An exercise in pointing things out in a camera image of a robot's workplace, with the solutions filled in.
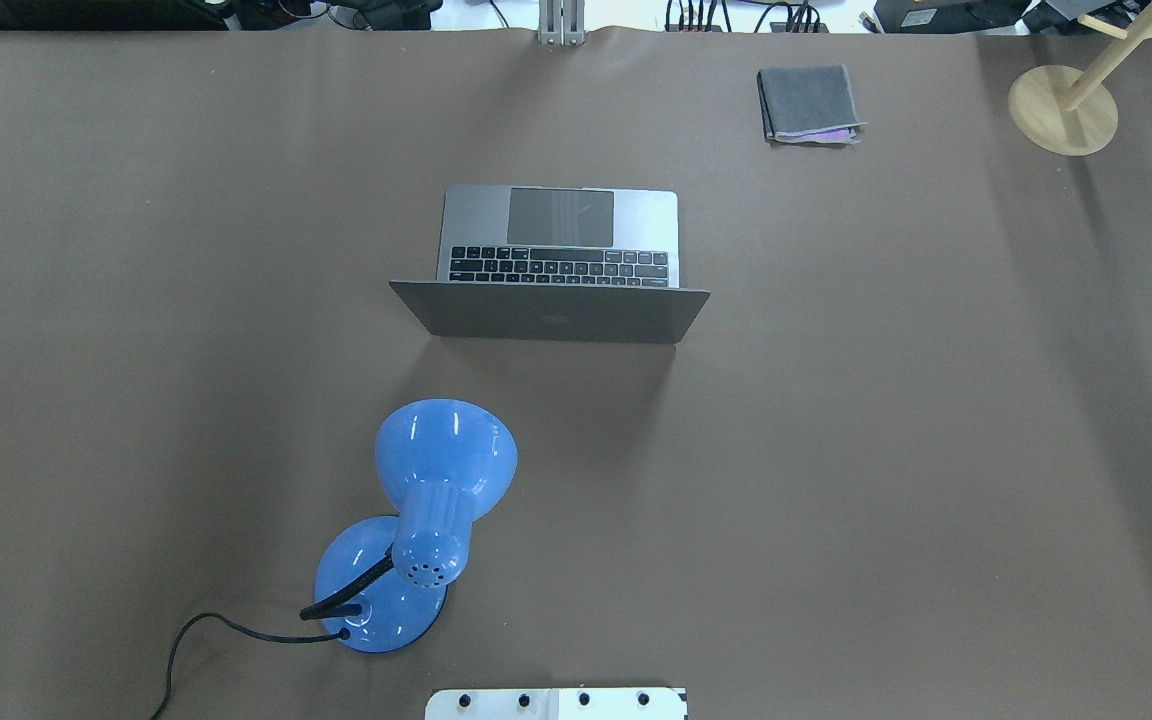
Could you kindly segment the grey laptop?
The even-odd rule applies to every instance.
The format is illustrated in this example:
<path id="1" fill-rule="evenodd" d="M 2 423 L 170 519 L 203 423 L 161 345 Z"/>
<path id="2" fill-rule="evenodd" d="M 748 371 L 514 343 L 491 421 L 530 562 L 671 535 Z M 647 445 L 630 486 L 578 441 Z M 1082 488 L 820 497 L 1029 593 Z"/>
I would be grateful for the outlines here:
<path id="1" fill-rule="evenodd" d="M 676 344 L 708 301 L 681 282 L 677 195 L 453 184 L 431 281 L 391 288 L 434 336 Z"/>

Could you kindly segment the blue desk lamp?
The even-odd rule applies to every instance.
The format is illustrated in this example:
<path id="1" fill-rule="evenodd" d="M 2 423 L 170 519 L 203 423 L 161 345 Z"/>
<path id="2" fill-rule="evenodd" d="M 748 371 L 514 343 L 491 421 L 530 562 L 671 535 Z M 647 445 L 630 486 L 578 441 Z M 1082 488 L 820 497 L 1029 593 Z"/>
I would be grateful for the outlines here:
<path id="1" fill-rule="evenodd" d="M 329 543 L 314 600 L 300 616 L 347 647 L 385 653 L 435 623 L 467 569 L 473 523 L 506 495 L 518 450 L 503 420 L 457 397 L 399 407 L 374 448 L 394 511 L 357 521 Z"/>

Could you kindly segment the folded grey cloth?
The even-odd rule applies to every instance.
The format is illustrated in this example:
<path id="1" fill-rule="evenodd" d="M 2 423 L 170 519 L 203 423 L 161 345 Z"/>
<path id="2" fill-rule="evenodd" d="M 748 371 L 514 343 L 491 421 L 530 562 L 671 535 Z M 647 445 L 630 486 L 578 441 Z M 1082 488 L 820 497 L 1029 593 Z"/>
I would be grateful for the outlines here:
<path id="1" fill-rule="evenodd" d="M 756 73 L 763 135 L 773 143 L 855 145 L 864 126 L 846 65 L 771 67 Z"/>

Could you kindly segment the wooden cup stand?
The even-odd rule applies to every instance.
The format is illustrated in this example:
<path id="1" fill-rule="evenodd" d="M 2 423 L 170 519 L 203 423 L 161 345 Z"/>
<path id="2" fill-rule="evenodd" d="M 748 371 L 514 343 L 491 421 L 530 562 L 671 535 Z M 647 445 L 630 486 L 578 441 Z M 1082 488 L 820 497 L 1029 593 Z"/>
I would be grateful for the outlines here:
<path id="1" fill-rule="evenodd" d="M 1059 156 L 1089 156 L 1114 138 L 1117 106 L 1102 82 L 1134 50 L 1152 38 L 1152 3 L 1126 29 L 1111 26 L 1089 14 L 1079 15 L 1076 22 L 1114 38 L 1091 68 L 1043 65 L 1021 74 L 1007 92 L 1007 109 L 1020 132 Z"/>

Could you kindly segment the aluminium frame post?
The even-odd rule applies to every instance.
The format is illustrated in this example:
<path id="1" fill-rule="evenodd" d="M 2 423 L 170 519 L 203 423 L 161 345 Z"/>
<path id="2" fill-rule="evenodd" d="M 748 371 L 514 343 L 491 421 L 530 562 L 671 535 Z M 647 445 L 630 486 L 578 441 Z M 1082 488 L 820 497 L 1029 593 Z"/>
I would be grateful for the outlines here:
<path id="1" fill-rule="evenodd" d="M 584 0 L 541 0 L 538 41 L 547 46 L 579 46 L 586 41 Z"/>

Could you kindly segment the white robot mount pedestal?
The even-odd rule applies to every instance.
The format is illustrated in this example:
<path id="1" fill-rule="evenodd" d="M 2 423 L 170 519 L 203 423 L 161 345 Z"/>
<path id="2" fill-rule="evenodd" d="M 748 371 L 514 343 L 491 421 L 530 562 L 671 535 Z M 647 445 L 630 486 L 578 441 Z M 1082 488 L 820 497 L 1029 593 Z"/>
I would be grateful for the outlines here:
<path id="1" fill-rule="evenodd" d="M 687 719 L 685 689 L 655 685 L 444 689 L 425 719 Z"/>

